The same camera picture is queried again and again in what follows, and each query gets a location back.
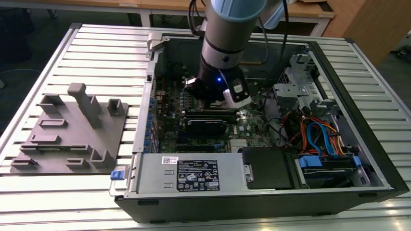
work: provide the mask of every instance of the white sticker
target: white sticker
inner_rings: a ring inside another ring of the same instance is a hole
[[[177,165],[179,161],[178,156],[165,156],[162,160],[162,164],[165,165]]]
[[[119,3],[120,6],[131,6],[131,7],[138,7],[138,4],[127,4],[127,3]]]

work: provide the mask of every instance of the wooden cabinet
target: wooden cabinet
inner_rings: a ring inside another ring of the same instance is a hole
[[[411,29],[411,0],[327,0],[337,18],[325,37],[353,38],[374,65]]]

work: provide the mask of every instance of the gray plastic base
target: gray plastic base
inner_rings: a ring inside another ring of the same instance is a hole
[[[114,170],[128,104],[118,99],[99,103],[86,95],[86,85],[78,86],[90,101],[63,102],[58,95],[46,95],[44,113],[12,161],[12,173],[107,174]]]

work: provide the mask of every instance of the blue latch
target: blue latch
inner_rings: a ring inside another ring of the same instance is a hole
[[[301,167],[322,167],[322,161],[321,157],[318,155],[306,155],[302,158],[298,159],[298,162],[301,163]]]
[[[359,158],[358,156],[354,156],[354,157],[353,157],[353,160],[354,160],[355,166],[359,167],[359,166],[362,165],[362,163],[361,163],[361,158]]]
[[[124,180],[124,170],[123,171],[119,171],[119,170],[112,171],[111,174],[110,174],[110,178],[111,178],[111,180]]]

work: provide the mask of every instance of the black cable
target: black cable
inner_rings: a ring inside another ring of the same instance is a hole
[[[263,30],[263,35],[265,35],[265,40],[266,40],[266,59],[263,60],[262,64],[266,64],[269,61],[269,56],[270,56],[270,47],[269,47],[269,39],[267,39],[267,33],[266,33],[266,28],[265,28],[265,24],[262,21],[262,18],[258,18],[259,24],[262,25],[262,30]]]
[[[191,25],[193,25],[193,30],[194,31],[197,29],[195,19],[194,19],[195,5],[197,5],[197,0],[193,0],[193,5],[191,5],[191,9],[190,9],[190,20],[191,20]]]
[[[278,144],[277,144],[277,146],[281,146],[282,138],[283,138],[283,137],[281,136],[281,138],[278,139]]]
[[[267,123],[270,123],[273,120],[275,120],[275,119],[278,119],[278,120],[283,120],[283,118],[271,118],[269,121],[267,121]]]
[[[191,0],[190,5],[189,5],[189,12],[187,12],[189,28],[190,28],[193,34],[195,34],[195,30],[194,30],[193,21],[191,21],[191,8],[193,8],[193,6],[194,6],[195,1],[197,1],[197,0]]]
[[[278,62],[281,62],[281,61],[282,61],[282,59],[283,59],[285,50],[286,50],[286,44],[287,44],[287,37],[289,37],[287,25],[289,25],[289,23],[290,23],[290,15],[289,15],[287,0],[283,0],[283,7],[285,7],[285,15],[286,15],[286,23],[285,23],[285,39],[283,39],[282,52],[281,52],[281,56],[279,56],[279,58],[278,58]]]
[[[194,2],[194,8],[195,8],[195,12],[197,12],[198,16],[202,17],[201,14],[199,14],[198,1]]]
[[[273,89],[270,89],[270,91],[267,92],[267,96],[266,96],[265,102],[263,102],[263,110],[262,110],[262,112],[263,112],[263,120],[265,120],[266,124],[270,126],[271,130],[281,136],[281,139],[285,140],[287,146],[289,146],[293,150],[299,151],[299,152],[307,151],[307,150],[303,150],[303,149],[297,148],[297,147],[290,143],[287,137],[282,134],[282,132],[270,124],[270,121],[274,120],[274,119],[278,119],[278,118],[271,118],[270,120],[267,120],[267,117],[266,117],[266,103],[267,103],[267,99],[269,99],[269,95],[270,95],[271,91],[273,91]]]
[[[179,22],[179,24],[182,24],[182,22],[185,21],[185,19],[187,18],[187,15],[186,16],[183,16],[183,18],[182,18],[182,20],[181,20],[181,22]]]
[[[287,45],[287,38],[289,38],[289,23],[290,23],[290,14],[289,14],[289,6],[287,6],[287,0],[283,0],[283,7],[285,7],[285,15],[286,15],[286,23],[285,23],[285,38],[283,38],[283,44],[282,44],[282,50],[281,50],[281,55],[278,57],[277,64],[274,65],[273,71],[269,75],[269,77],[273,77],[273,75],[277,73],[278,67],[281,67],[281,62],[285,56],[285,50],[286,50],[286,45]]]

